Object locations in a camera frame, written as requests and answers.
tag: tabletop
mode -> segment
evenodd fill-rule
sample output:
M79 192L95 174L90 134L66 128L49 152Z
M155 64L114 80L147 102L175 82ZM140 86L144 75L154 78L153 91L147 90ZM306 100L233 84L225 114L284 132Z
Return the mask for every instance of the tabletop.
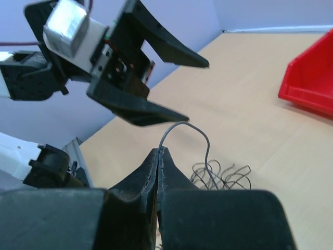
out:
M149 99L188 115L211 141L209 159L249 165L254 189L280 199L299 249L333 249L333 120L278 99L288 63L318 34L222 34L200 54L209 69L180 67ZM134 127L115 118L81 145L95 186L108 188L136 169L170 124ZM206 142L187 126L165 144L188 177Z

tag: black wire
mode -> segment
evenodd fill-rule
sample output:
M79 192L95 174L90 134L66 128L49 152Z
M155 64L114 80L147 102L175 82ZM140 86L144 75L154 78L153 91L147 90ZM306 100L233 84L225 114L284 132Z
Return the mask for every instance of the black wire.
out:
M215 171L215 173L213 171L213 168L211 167L212 162L217 163L219 166L218 170ZM193 174L190 177L190 181L201 189L211 190L213 188L212 184L211 184L211 180L210 179L208 181L204 180L207 170L204 167L200 167L200 165L204 165L204 163L200 162L200 163L196 163L192 166ZM244 185L239 183L240 180L242 180L242 179L247 180L247 182L249 183L248 189L252 189L251 181L248 178L248 175L251 172L251 168L249 166L241 167L238 170L236 170L235 172L230 173L230 174L227 174L227 173L235 167L234 164L231 167L223 170L222 172L221 172L221 165L217 160L210 160L208 162L208 166L209 166L208 170L211 172L211 174L214 176L214 178L218 179L217 184L220 185L220 183L223 183L223 186L221 189L230 190L234 186L239 186L242 189L247 189L244 187Z
M87 8L87 14L89 15L93 9L93 3L94 0L89 0L88 8ZM34 46L34 45L40 45L41 42L0 42L0 47L4 46Z
M208 154L209 154L209 149L210 149L210 141L209 141L207 135L206 135L202 130L198 129L197 127L195 127L194 125L192 125L191 123L186 122L186 121L180 121L180 122L177 122L177 123L171 125L171 126L166 130L166 132L164 133L164 135L163 135L163 137L162 137L162 139L161 139L161 141L160 141L160 144L159 144L159 146L158 146L158 151L161 152L162 145L163 145L163 143L164 143L164 141L165 141L165 138L168 136L168 134L171 132L171 130L173 130L175 127L177 127L177 126L179 126L179 125L182 125L182 124L183 124L183 125L187 125L187 126L193 128L193 129L195 129L195 130L198 131L200 134L202 134L203 137L206 139L206 141L207 141L207 150L206 150L206 155L205 155L205 157L204 157L204 167L206 168L206 171L207 171L207 173L208 173L208 175L209 175L211 181L213 182L215 188L218 190L218 189L219 189L219 186L218 186L217 183L215 182L215 179L214 179L214 177L213 177L213 174L212 174L211 171L209 171L209 168L208 168Z

